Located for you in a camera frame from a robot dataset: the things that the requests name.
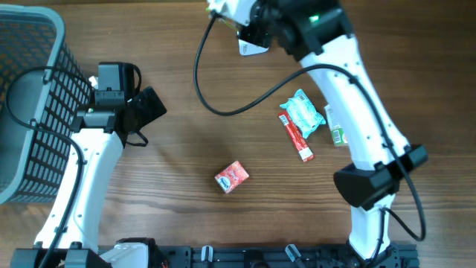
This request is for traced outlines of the light teal snack packet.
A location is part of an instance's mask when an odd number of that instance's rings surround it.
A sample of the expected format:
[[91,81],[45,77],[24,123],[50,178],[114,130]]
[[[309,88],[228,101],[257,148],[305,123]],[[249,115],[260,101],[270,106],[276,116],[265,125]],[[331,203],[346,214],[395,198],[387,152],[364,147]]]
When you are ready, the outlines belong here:
[[316,110],[302,89],[298,89],[280,108],[288,112],[304,138],[308,138],[320,125],[326,124],[324,116]]

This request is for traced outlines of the small red snack packet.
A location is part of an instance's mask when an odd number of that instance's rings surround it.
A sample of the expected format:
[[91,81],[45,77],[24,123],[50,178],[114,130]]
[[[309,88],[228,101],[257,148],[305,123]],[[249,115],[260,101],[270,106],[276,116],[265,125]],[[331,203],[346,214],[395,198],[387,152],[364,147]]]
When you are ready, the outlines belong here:
[[249,177],[248,172],[239,161],[227,166],[222,172],[215,175],[215,180],[220,188],[229,194],[236,186],[243,183]]

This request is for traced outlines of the red stick snack packet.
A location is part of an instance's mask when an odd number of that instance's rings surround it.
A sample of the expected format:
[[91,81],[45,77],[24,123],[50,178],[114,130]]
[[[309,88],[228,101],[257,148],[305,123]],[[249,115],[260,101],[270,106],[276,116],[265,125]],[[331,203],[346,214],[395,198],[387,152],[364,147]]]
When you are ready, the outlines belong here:
[[286,132],[288,133],[301,160],[303,162],[308,162],[309,160],[314,159],[315,156],[313,152],[309,148],[298,127],[290,118],[288,112],[280,112],[278,114],[278,118],[282,122],[283,126],[286,128]]

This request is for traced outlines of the cup noodles white green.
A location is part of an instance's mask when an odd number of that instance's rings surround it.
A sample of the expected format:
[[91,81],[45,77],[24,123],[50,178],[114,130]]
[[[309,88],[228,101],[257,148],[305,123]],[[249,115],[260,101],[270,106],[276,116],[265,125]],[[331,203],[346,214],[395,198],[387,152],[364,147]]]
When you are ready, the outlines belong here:
[[341,125],[335,119],[331,106],[327,104],[324,107],[324,109],[326,112],[327,123],[329,126],[329,130],[330,130],[334,145],[336,147],[347,146],[348,145],[347,137],[345,136],[344,131],[341,128]]

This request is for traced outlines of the green gummy candy bag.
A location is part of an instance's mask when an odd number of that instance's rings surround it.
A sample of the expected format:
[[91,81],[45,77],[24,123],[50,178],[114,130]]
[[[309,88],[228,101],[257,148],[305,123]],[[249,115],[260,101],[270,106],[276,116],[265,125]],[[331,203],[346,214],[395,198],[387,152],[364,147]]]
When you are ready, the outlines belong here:
[[233,31],[236,31],[237,33],[239,33],[240,27],[235,22],[231,21],[230,19],[226,19],[226,18],[220,18],[219,21],[221,23],[223,23],[224,25],[227,25]]

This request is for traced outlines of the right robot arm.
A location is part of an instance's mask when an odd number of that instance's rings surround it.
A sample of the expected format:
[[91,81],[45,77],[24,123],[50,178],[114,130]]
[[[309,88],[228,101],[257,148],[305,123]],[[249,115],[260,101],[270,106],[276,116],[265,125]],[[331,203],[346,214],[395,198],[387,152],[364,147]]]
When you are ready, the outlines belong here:
[[399,186],[428,154],[411,145],[390,119],[343,7],[338,1],[229,1],[216,10],[241,28],[274,37],[321,90],[352,159],[334,175],[351,207],[349,244],[366,265],[377,265],[390,245],[387,226]]

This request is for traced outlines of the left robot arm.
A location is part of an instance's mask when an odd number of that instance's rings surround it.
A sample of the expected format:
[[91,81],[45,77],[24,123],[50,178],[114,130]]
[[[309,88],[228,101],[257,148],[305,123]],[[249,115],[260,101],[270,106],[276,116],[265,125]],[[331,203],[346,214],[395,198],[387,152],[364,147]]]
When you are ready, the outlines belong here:
[[127,137],[166,113],[152,87],[130,99],[121,91],[98,91],[79,106],[71,151],[51,213],[30,249],[16,249],[12,267],[159,267],[152,238],[120,239],[99,251],[99,221],[112,172]]

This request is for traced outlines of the white barcode scanner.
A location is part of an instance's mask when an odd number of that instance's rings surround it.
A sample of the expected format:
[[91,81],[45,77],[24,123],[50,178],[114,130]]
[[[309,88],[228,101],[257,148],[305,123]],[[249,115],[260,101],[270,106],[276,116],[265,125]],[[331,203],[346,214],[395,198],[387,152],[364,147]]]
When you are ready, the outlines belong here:
[[239,44],[239,53],[244,57],[256,55],[256,54],[263,54],[269,50],[269,48],[255,45],[242,39],[238,39],[238,44]]

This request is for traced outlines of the grey plastic mesh basket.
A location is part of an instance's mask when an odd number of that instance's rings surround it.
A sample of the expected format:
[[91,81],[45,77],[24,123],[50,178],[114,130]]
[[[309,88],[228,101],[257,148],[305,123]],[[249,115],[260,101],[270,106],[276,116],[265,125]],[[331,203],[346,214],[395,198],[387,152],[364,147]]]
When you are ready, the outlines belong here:
[[66,71],[84,75],[65,42],[65,23],[46,7],[1,6],[1,202],[52,202],[59,190],[70,146],[72,118],[91,90]]

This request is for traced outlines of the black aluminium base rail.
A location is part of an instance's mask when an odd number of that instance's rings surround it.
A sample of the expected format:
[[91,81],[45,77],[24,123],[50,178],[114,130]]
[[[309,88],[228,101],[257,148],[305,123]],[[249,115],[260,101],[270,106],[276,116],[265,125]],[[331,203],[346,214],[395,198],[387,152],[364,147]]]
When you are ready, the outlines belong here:
[[171,268],[251,268],[308,267],[339,268],[366,267],[348,245],[326,244],[298,247],[291,256],[283,247],[190,247],[158,246],[157,267]]

